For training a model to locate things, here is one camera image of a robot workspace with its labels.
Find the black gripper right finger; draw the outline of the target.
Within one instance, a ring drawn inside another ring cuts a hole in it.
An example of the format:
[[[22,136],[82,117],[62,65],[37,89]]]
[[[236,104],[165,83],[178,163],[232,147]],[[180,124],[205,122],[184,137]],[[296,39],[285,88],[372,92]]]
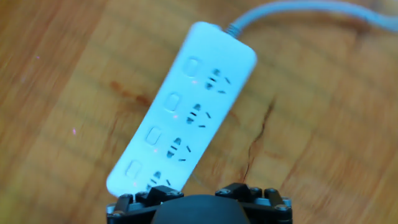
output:
[[[293,224],[292,201],[274,188],[249,187],[232,183],[215,192],[215,196],[230,198],[243,208],[253,224]]]

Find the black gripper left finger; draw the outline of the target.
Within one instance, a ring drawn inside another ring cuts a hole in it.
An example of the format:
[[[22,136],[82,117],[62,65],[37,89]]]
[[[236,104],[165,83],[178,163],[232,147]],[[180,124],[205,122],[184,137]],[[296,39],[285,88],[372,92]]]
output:
[[[122,194],[116,203],[106,206],[107,224],[147,224],[157,209],[170,200],[184,197],[181,191],[168,186],[152,187],[149,191],[133,194]]]

